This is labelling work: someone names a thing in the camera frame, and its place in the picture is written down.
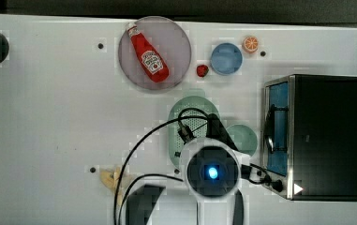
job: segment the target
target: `white table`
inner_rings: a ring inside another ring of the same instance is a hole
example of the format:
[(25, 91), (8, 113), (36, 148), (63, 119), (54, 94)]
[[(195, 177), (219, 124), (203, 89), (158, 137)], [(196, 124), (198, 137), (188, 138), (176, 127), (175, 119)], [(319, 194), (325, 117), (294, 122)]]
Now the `white table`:
[[(265, 82), (293, 73), (357, 76), (357, 29), (179, 22), (192, 62), (182, 83), (155, 94), (120, 69), (128, 22), (0, 15), (11, 47), (0, 66), (0, 224), (112, 224), (112, 195), (89, 168), (121, 164), (189, 88), (205, 91), (225, 125), (244, 123), (260, 136)], [(240, 45), (246, 35), (260, 39), (265, 57), (244, 54), (231, 76), (195, 75), (216, 44)], [(141, 146), (131, 173), (172, 173), (166, 136), (164, 129)], [(242, 192), (245, 224), (357, 224), (357, 202), (290, 202), (247, 182)]]

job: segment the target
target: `blue light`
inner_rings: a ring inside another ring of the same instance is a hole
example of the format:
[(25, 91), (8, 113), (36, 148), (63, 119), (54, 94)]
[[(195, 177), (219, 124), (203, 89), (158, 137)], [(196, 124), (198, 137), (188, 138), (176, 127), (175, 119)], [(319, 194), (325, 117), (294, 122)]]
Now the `blue light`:
[(216, 179), (218, 177), (218, 171), (214, 167), (208, 169), (208, 174), (210, 175), (211, 179)]

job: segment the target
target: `ketchup bottle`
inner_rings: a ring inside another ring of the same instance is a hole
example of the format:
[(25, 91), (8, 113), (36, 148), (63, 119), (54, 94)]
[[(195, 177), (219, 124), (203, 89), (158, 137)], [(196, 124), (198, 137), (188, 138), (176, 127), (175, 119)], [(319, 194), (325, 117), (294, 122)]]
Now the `ketchup bottle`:
[(156, 49), (138, 31), (137, 25), (129, 23), (126, 28), (137, 58), (148, 77), (155, 83), (162, 82), (170, 75), (169, 68)]

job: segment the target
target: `orange slice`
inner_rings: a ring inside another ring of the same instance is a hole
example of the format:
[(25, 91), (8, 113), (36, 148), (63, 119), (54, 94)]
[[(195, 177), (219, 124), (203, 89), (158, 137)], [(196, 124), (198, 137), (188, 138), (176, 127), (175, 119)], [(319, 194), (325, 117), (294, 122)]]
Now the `orange slice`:
[(246, 53), (254, 53), (258, 49), (258, 40), (254, 36), (249, 36), (243, 41), (242, 48)]

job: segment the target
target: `wire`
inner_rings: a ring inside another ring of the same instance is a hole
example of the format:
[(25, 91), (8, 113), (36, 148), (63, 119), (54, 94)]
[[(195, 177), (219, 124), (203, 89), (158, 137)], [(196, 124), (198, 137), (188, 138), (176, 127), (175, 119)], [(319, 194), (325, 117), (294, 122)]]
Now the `wire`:
[(119, 217), (118, 217), (118, 222), (119, 224), (121, 224), (121, 216), (122, 216), (122, 209), (123, 209), (123, 205), (126, 202), (126, 199), (128, 197), (129, 191), (134, 187), (135, 183), (137, 183), (139, 180), (141, 180), (142, 178), (148, 177), (148, 176), (156, 176), (156, 177), (164, 177), (164, 178), (169, 178), (172, 180), (176, 180), (176, 181), (180, 181), (183, 182), (184, 180), (180, 179), (180, 178), (176, 178), (173, 176), (168, 176), (168, 175), (164, 175), (164, 174), (159, 174), (159, 173), (149, 173), (149, 174), (145, 174), (145, 175), (141, 175), (139, 177), (137, 177), (134, 181), (131, 182), (131, 184), (128, 186), (127, 191), (125, 193), (125, 196), (123, 197), (122, 200), (122, 206), (119, 209)]
[(257, 168), (257, 169), (259, 169), (260, 171), (262, 171), (263, 173), (265, 173), (265, 176), (264, 176), (264, 178), (263, 179), (260, 179), (260, 181), (253, 181), (253, 180), (251, 180), (251, 179), (248, 179), (248, 181), (251, 183), (251, 184), (254, 184), (254, 185), (261, 185), (261, 184), (264, 184), (265, 182), (270, 182), (270, 176), (269, 176), (269, 174), (268, 174), (268, 172), (266, 172), (266, 170), (265, 169), (263, 169), (261, 166), (258, 166), (258, 165), (255, 165), (255, 164), (252, 164), (252, 163), (250, 163), (250, 166), (251, 167), (254, 167), (254, 168)]
[(266, 172), (266, 170), (263, 169), (261, 166), (258, 166), (258, 165), (252, 164), (252, 163), (250, 163), (250, 166), (259, 169), (260, 171), (262, 171), (265, 174), (268, 174), (268, 172)]
[(261, 179), (260, 181), (253, 181), (251, 179), (248, 179), (248, 181), (251, 183), (251, 184), (254, 184), (254, 185), (261, 185), (261, 184), (264, 184), (265, 181), (263, 179)]
[(153, 134), (155, 131), (159, 130), (160, 128), (163, 128), (165, 127), (166, 125), (168, 124), (172, 124), (172, 123), (175, 123), (177, 121), (182, 121), (182, 120), (185, 120), (185, 119), (203, 119), (203, 120), (207, 120), (208, 121), (208, 118), (207, 117), (203, 117), (203, 116), (198, 116), (198, 115), (191, 115), (191, 116), (183, 116), (183, 117), (180, 117), (180, 118), (175, 118), (175, 119), (172, 119), (170, 121), (167, 121), (166, 123), (164, 124), (161, 124), (157, 127), (155, 127), (154, 129), (152, 129), (151, 131), (149, 131), (147, 134), (145, 134), (145, 136), (143, 136), (139, 142), (137, 142), (134, 146), (134, 148), (129, 152), (125, 162), (123, 163), (123, 166), (122, 166), (122, 170), (120, 171), (120, 176), (121, 176), (121, 179), (118, 179), (117, 180), (117, 186), (116, 186), (116, 192), (114, 193), (114, 203), (113, 203), (113, 223), (114, 225), (117, 225), (117, 219), (116, 219), (116, 206), (117, 206), (117, 195), (119, 193), (119, 189), (120, 189), (120, 185), (121, 185), (121, 182), (122, 182), (122, 179), (123, 179), (123, 175), (124, 174), (124, 171), (126, 169), (126, 165), (128, 164), (128, 161), (129, 159), (131, 158), (131, 156), (134, 154), (134, 152), (137, 150), (137, 148), (140, 146), (140, 144), (146, 139), (148, 138), (151, 134)]
[[(181, 110), (181, 111), (179, 112), (179, 114), (178, 114), (178, 118), (181, 118), (181, 116), (182, 116), (185, 112), (188, 112), (188, 111), (196, 111), (196, 112), (199, 112), (199, 113), (203, 114), (205, 117), (208, 117), (208, 114), (207, 114), (205, 111), (200, 110), (200, 109), (198, 109), (198, 108), (190, 107), (190, 108), (185, 108), (185, 109)], [(179, 127), (181, 127), (181, 128), (184, 126), (181, 121), (178, 121), (178, 125), (179, 125)]]

